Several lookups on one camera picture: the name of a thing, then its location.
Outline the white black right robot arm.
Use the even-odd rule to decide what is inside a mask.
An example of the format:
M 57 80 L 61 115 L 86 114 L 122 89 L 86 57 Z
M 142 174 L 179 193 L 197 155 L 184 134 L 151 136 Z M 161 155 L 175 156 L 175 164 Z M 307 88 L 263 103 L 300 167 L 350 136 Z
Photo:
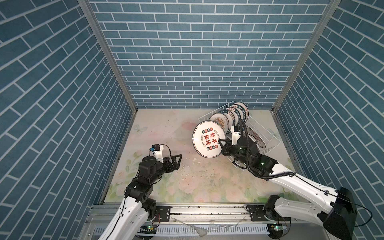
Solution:
M 254 177 L 280 185 L 306 200 L 302 203 L 271 195 L 263 207 L 267 219 L 299 219 L 324 227 L 340 240 L 352 239 L 358 211 L 351 191 L 323 186 L 289 170 L 277 160 L 260 154 L 256 143 L 245 137 L 240 137 L 236 144 L 231 140 L 218 143 L 223 155 L 241 163 Z

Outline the white wire dish rack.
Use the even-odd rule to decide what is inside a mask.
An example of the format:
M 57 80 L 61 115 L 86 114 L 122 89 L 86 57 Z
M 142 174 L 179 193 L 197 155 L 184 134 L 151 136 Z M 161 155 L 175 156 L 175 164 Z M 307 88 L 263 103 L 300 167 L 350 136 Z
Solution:
M 225 104 L 224 106 L 219 107 L 218 109 L 215 109 L 202 117 L 199 118 L 199 122 L 207 121 L 209 118 L 216 113 L 219 113 L 222 110 L 226 110 L 230 106 L 238 104 L 238 102 L 229 102 Z M 258 122 L 256 119 L 253 118 L 252 114 L 248 117 L 248 120 L 246 121 L 247 127 L 249 127 L 252 131 L 254 131 L 258 136 L 261 137 L 263 142 L 265 143 L 266 147 L 261 148 L 261 153 L 264 155 L 267 155 L 270 151 L 272 151 L 276 146 L 278 146 L 281 143 L 281 139 L 278 138 L 276 135 L 278 132 L 273 133 L 272 129 L 267 129 L 261 122 Z

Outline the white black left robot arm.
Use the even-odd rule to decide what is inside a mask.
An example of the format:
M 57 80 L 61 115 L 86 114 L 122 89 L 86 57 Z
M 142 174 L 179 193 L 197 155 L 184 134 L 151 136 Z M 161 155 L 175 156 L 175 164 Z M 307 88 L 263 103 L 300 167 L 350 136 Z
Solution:
M 101 240 L 132 240 L 145 222 L 153 220 L 157 213 L 156 201 L 150 199 L 153 185 L 165 173 L 177 171 L 182 157 L 176 155 L 163 160 L 154 156 L 143 158 L 136 177 L 125 189 L 122 203 L 101 235 Z

